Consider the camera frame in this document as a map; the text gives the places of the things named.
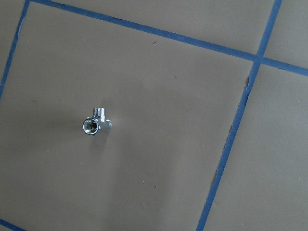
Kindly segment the chrome tee pipe fitting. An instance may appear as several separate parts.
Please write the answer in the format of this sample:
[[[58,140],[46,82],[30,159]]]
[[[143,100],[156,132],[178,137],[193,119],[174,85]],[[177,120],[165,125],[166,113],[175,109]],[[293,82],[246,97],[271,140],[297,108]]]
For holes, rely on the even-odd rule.
[[[92,117],[87,117],[82,124],[83,131],[87,135],[96,135],[100,131],[109,131],[112,122],[107,118],[106,109],[101,107],[93,108]]]

